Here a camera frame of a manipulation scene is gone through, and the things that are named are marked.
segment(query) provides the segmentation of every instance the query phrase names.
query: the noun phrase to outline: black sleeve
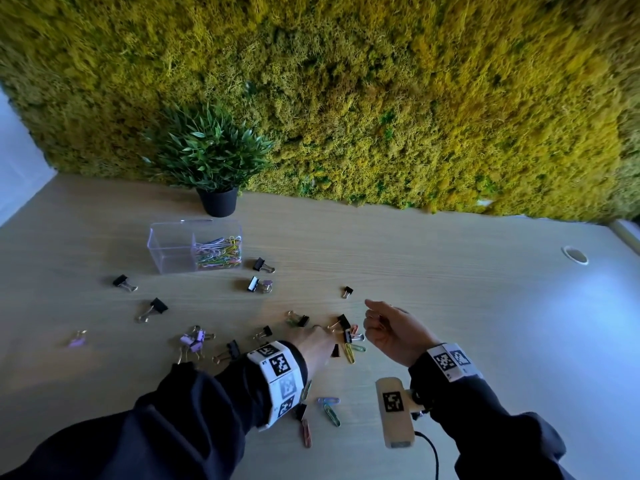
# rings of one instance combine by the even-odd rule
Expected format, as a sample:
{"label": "black sleeve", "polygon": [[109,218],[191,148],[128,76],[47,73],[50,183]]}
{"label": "black sleeve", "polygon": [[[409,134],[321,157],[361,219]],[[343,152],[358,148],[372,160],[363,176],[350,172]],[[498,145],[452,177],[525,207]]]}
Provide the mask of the black sleeve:
{"label": "black sleeve", "polygon": [[566,449],[556,430],[535,413],[511,416],[477,376],[450,383],[429,354],[409,368],[411,387],[429,398],[431,418],[458,446],[460,480],[573,480],[558,464]]}
{"label": "black sleeve", "polygon": [[[307,381],[300,352],[291,350]],[[247,358],[215,378],[193,363],[173,365],[131,411],[84,421],[40,444],[2,480],[224,480],[244,455],[244,437],[267,421],[269,389]]]}

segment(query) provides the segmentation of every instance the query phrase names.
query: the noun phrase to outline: wooden table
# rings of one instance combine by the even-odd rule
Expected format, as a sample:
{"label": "wooden table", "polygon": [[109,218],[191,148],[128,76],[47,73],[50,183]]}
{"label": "wooden table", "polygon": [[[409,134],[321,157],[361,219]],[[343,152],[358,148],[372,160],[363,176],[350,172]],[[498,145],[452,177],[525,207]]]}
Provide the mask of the wooden table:
{"label": "wooden table", "polygon": [[[635,477],[640,259],[608,228],[246,193],[234,215],[242,269],[159,275],[149,224],[203,217],[194,192],[60,175],[0,228],[0,472],[60,428],[132,407],[176,360],[171,339],[194,324],[217,334],[209,353],[231,339],[247,351],[261,327],[284,331],[288,310],[361,324],[373,298],[458,342],[507,409],[554,425],[577,478]],[[569,261],[567,244],[590,264]],[[271,294],[245,291],[258,256],[277,268],[263,275]],[[112,287],[121,273],[139,290]],[[348,299],[345,285],[355,290]],[[135,323],[155,297],[169,311]],[[77,329],[88,330],[87,344],[65,348]],[[408,386],[408,373],[365,345],[354,365],[332,359],[311,389],[310,398],[341,398],[342,427],[312,404],[311,450],[290,415],[252,432],[236,479],[433,478],[425,442],[385,448],[375,380]],[[455,478],[452,439],[429,418],[415,427],[438,448],[440,478]]]}

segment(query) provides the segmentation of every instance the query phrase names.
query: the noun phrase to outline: green moss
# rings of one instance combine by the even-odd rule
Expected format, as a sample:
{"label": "green moss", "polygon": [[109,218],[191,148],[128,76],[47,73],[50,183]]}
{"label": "green moss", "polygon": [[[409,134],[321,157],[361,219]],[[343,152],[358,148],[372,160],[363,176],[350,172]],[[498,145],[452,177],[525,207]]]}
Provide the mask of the green moss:
{"label": "green moss", "polygon": [[0,80],[61,171],[146,178],[206,100],[277,141],[250,190],[601,220],[640,213],[638,3],[3,0]]}

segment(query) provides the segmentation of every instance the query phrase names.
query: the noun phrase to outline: red paper clip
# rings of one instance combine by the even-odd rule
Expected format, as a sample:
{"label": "red paper clip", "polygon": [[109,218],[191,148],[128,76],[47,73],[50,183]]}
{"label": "red paper clip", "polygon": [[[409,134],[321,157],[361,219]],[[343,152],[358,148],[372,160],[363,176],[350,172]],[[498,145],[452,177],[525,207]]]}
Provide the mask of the red paper clip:
{"label": "red paper clip", "polygon": [[309,421],[302,420],[302,439],[305,442],[307,448],[311,448],[311,430],[309,430]]}

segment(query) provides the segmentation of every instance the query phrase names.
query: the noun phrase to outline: hand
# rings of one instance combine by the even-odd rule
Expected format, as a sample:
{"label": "hand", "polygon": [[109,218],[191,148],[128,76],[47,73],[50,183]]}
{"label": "hand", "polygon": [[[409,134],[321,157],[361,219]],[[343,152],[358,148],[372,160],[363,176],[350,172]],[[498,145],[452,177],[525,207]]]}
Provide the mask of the hand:
{"label": "hand", "polygon": [[368,307],[364,328],[367,339],[389,359],[411,367],[427,349],[442,342],[411,313],[384,301],[364,300]]}
{"label": "hand", "polygon": [[292,330],[288,340],[304,357],[307,364],[308,379],[311,379],[316,372],[322,369],[329,359],[335,345],[333,334],[320,326],[312,329],[299,328]]}

